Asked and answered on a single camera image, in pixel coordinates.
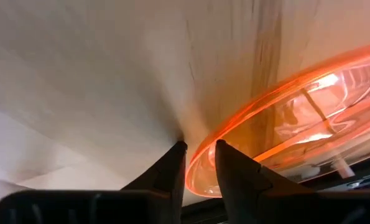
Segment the glowing orange ring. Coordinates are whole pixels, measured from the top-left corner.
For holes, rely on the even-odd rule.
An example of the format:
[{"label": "glowing orange ring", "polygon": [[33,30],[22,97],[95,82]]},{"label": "glowing orange ring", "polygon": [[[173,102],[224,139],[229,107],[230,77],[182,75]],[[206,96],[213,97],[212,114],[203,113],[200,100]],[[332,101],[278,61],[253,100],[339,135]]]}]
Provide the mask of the glowing orange ring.
[{"label": "glowing orange ring", "polygon": [[[250,103],[248,103],[246,106],[240,109],[232,117],[230,117],[226,122],[223,123],[221,128],[207,136],[207,138],[205,138],[204,141],[200,144],[200,146],[192,156],[189,168],[186,171],[185,185],[187,189],[192,193],[203,197],[216,197],[211,195],[203,195],[194,191],[190,187],[189,181],[191,180],[188,178],[189,172],[191,171],[195,162],[206,150],[209,149],[209,147],[214,142],[221,139],[225,134],[229,133],[235,127],[239,126],[241,123],[245,122],[247,119],[251,118],[255,114],[268,108],[274,103],[284,99],[285,97],[295,93],[296,91],[299,91],[300,89],[303,88],[303,86],[307,85],[308,83],[314,82],[324,77],[325,75],[333,73],[334,71],[339,70],[345,66],[358,63],[361,60],[369,59],[370,59],[370,45],[340,54],[336,57],[325,60],[322,63],[319,63],[313,67],[302,70],[294,77],[290,77],[289,79],[280,82],[278,85],[276,85],[276,87],[271,88],[270,91],[268,91],[267,93],[260,95],[255,100],[251,100]],[[266,103],[264,103],[263,105],[258,105],[258,103],[260,103],[261,101]],[[259,155],[256,161],[260,162],[263,159],[272,156],[273,154],[275,153],[270,152],[270,150],[268,150],[263,153],[264,156],[261,156],[262,154]]]}]

